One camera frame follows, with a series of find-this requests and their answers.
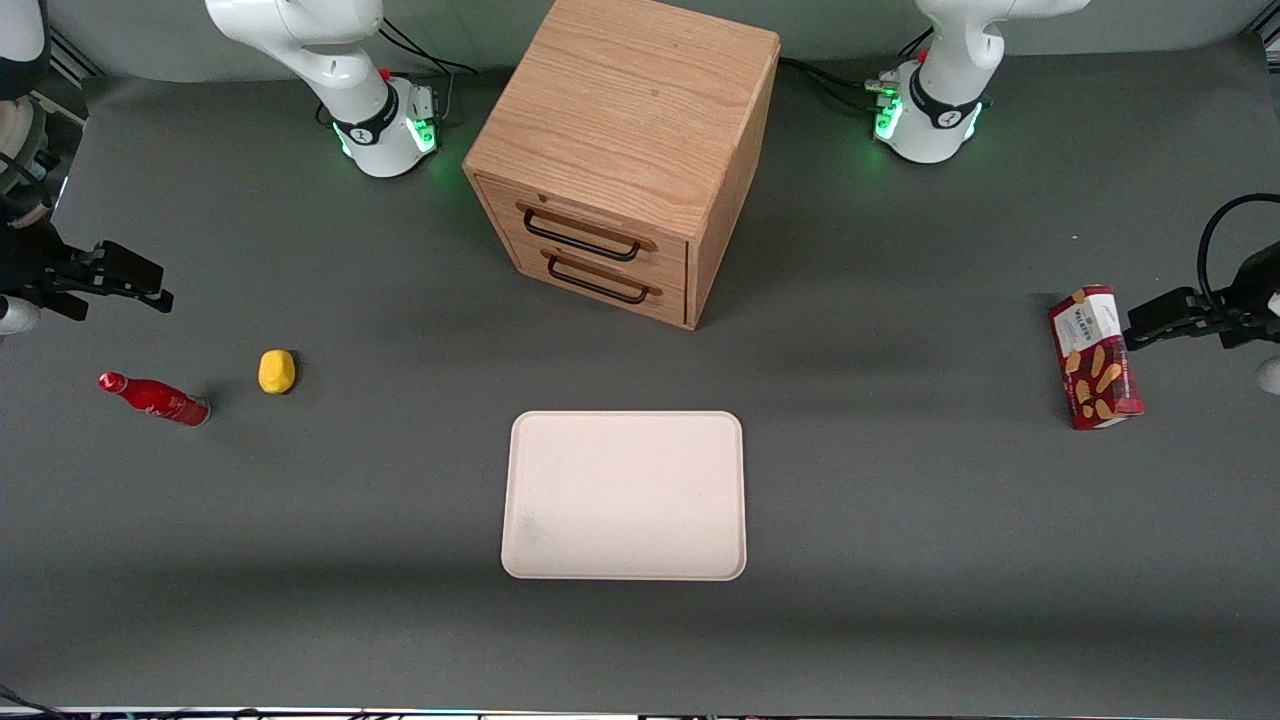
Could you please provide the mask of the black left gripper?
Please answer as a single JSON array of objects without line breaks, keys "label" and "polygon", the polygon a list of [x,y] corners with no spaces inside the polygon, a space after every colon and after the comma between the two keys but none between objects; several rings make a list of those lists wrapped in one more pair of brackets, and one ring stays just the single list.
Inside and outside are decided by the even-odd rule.
[{"label": "black left gripper", "polygon": [[1193,288],[1175,288],[1126,311],[1129,352],[1156,342],[1216,334],[1224,350],[1249,342],[1279,342],[1279,242],[1249,255],[1233,282],[1212,288],[1204,279],[1207,305]]}]

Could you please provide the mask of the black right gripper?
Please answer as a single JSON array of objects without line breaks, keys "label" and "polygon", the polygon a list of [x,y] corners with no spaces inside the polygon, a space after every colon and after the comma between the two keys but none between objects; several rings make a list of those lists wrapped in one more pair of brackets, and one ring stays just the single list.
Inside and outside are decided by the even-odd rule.
[{"label": "black right gripper", "polygon": [[[38,310],[83,322],[90,304],[82,293],[91,288],[87,252],[65,243],[47,220],[22,228],[1,223],[1,292],[22,299]],[[97,245],[97,288],[105,295],[134,299],[160,313],[170,313],[174,295],[163,288],[164,268],[125,249]]]}]

